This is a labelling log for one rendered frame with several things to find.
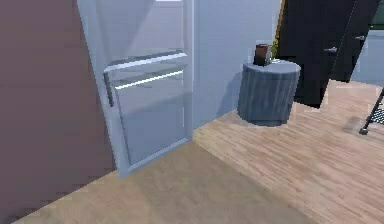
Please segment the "round grey side table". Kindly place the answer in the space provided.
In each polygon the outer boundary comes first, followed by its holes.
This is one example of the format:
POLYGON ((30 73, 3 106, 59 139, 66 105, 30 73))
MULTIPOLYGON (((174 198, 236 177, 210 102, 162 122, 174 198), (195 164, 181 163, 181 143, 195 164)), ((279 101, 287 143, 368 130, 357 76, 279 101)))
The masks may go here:
POLYGON ((300 72, 299 65, 284 60, 267 66, 244 63, 237 106, 239 117, 258 126, 286 124, 300 72))

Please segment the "pale grey room door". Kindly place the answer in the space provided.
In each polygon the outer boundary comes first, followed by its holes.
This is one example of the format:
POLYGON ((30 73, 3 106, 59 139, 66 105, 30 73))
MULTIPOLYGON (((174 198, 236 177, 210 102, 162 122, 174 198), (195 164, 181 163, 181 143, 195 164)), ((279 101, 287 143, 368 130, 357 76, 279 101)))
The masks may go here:
POLYGON ((120 177, 192 138, 195 0, 78 0, 99 99, 120 177), (178 75, 112 90, 103 70, 115 60, 183 50, 178 75))

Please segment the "green house plant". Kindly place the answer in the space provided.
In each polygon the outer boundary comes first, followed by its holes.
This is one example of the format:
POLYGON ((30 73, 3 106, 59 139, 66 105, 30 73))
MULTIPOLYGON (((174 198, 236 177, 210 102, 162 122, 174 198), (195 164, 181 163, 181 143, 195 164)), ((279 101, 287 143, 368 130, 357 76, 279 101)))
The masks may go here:
POLYGON ((278 47, 279 47, 279 41, 278 39, 275 38, 271 46, 271 57, 270 57, 271 60, 276 58, 278 47))

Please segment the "grey door push bar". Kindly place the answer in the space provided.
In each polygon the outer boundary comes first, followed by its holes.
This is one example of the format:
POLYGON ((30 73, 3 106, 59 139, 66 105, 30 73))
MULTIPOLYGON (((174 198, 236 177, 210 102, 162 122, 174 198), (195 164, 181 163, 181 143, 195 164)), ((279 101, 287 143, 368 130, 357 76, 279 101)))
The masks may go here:
POLYGON ((177 49, 112 61, 103 70, 109 106, 114 106, 113 89, 120 90, 181 74, 186 67, 186 57, 183 50, 177 49))

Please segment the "black cupboard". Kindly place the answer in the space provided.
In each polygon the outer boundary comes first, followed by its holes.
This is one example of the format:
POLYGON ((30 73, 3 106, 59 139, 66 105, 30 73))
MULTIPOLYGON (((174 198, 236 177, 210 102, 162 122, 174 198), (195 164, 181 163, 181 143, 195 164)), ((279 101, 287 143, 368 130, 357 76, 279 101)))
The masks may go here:
POLYGON ((330 80, 351 79, 381 1, 285 0, 277 57, 301 67, 295 102, 318 108, 330 80))

